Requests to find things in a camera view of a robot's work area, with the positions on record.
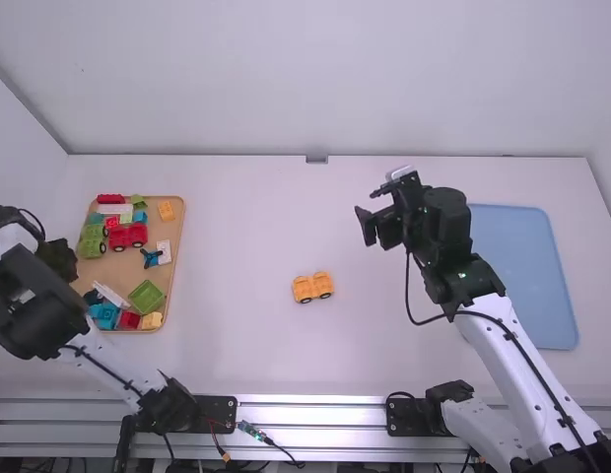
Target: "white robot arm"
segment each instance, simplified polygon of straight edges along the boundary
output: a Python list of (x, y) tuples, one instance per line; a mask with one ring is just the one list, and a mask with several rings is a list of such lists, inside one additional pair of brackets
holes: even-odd
[(176, 379), (133, 363), (102, 336), (83, 298), (67, 284), (77, 277), (75, 261), (66, 240), (54, 249), (20, 209), (0, 206), (0, 345), (24, 360), (87, 371), (156, 434), (185, 430), (200, 416), (196, 399)]
[(365, 244), (379, 240), (383, 249), (404, 244), (407, 291), (412, 256), (428, 295), (443, 310), (418, 322), (407, 292), (409, 318), (418, 326), (442, 318), (454, 323), (490, 372), (515, 425), (475, 398), (464, 381), (428, 389), (425, 401), (432, 407), (424, 411), (425, 404), (413, 400), (419, 407), (410, 422), (434, 426), (437, 412), (436, 431), (442, 434), (445, 427), (465, 440), (499, 472), (611, 471), (611, 439), (555, 378), (520, 325), (505, 286), (472, 252), (465, 195), (422, 185), (410, 167), (388, 173), (371, 198), (385, 194), (391, 194), (393, 204), (384, 209), (355, 208)]

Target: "lego brick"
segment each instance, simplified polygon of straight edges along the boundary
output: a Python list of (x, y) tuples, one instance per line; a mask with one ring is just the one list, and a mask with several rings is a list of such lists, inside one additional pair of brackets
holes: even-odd
[(114, 229), (118, 225), (119, 225), (119, 216), (118, 215), (113, 215), (111, 217), (106, 217), (105, 220), (104, 220), (104, 226), (107, 229)]
[(139, 222), (142, 224), (147, 224), (148, 223), (148, 214), (144, 212), (143, 210), (135, 210), (135, 212), (132, 215), (132, 221)]
[(130, 308), (130, 303), (106, 284), (94, 281), (93, 289), (98, 291), (98, 293), (100, 293), (102, 297), (109, 301), (111, 304), (119, 308)]
[(146, 207), (148, 207), (148, 204), (146, 204), (146, 199), (144, 199), (144, 197), (139, 194), (132, 194), (130, 196), (130, 203), (136, 210), (145, 209)]
[(125, 214), (119, 215), (119, 223), (120, 224), (132, 224), (132, 214), (130, 212), (126, 212)]
[(105, 215), (132, 214), (132, 211), (132, 204), (100, 204), (98, 206), (98, 213)]
[(150, 312), (141, 317), (140, 328), (142, 330), (154, 330), (159, 328), (164, 323), (164, 316), (160, 312)]
[(141, 315), (135, 312), (131, 312), (130, 310), (125, 310), (119, 316), (119, 321), (117, 322), (118, 329), (136, 329), (139, 328), (141, 324)]
[(119, 308), (109, 302), (89, 307), (89, 315), (93, 318), (96, 326), (103, 330), (114, 330), (119, 314)]
[(174, 220), (174, 210), (171, 207), (171, 204), (168, 200), (163, 202), (159, 202), (159, 215), (161, 215), (161, 220), (164, 222), (171, 222)]
[(98, 212), (92, 212), (87, 216), (87, 225), (103, 224), (103, 223), (104, 223), (103, 214), (99, 214)]
[(146, 314), (159, 308), (166, 300), (166, 295), (147, 279), (128, 295), (128, 299), (139, 313)]
[(171, 263), (171, 248), (168, 239), (157, 241), (157, 251), (162, 251), (164, 253), (159, 256), (159, 264)]
[(126, 202), (121, 194), (98, 194), (96, 199), (99, 204), (123, 204)]

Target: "red lego car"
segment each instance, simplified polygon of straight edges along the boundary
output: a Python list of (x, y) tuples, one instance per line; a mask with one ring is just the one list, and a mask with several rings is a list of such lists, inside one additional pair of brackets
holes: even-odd
[(126, 246), (141, 248), (148, 242), (148, 227), (140, 222), (131, 225), (121, 225), (110, 229), (108, 247), (113, 251), (123, 251)]
[(98, 194), (99, 204), (125, 204), (126, 199), (121, 194)]

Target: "blue lego piece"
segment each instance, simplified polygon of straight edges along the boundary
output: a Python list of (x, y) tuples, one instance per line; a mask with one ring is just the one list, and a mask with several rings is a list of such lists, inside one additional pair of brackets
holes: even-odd
[(143, 210), (136, 210), (132, 214), (133, 222), (140, 222), (142, 224), (148, 224), (148, 214)]
[(146, 251), (144, 248), (141, 248), (140, 251), (144, 255), (144, 269), (157, 266), (159, 264), (159, 256), (164, 254), (160, 249), (157, 251)]
[(89, 315), (92, 319), (101, 317), (103, 304), (93, 304), (89, 306)]
[(92, 212), (87, 217), (87, 224), (103, 224), (104, 223), (104, 215), (99, 214), (98, 212)]
[(89, 315), (93, 318), (96, 326), (103, 330), (114, 330), (120, 313), (119, 307), (109, 302), (89, 307)]

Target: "yellow lego brick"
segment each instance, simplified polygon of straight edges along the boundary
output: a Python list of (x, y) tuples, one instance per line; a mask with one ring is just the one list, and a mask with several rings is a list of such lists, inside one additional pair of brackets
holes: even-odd
[(159, 215), (161, 215), (161, 220), (163, 220), (164, 222), (171, 222), (172, 220), (174, 220), (174, 210), (168, 200), (159, 202), (158, 207)]
[(141, 317), (141, 330), (154, 330), (164, 324), (164, 315), (160, 312), (150, 312)]

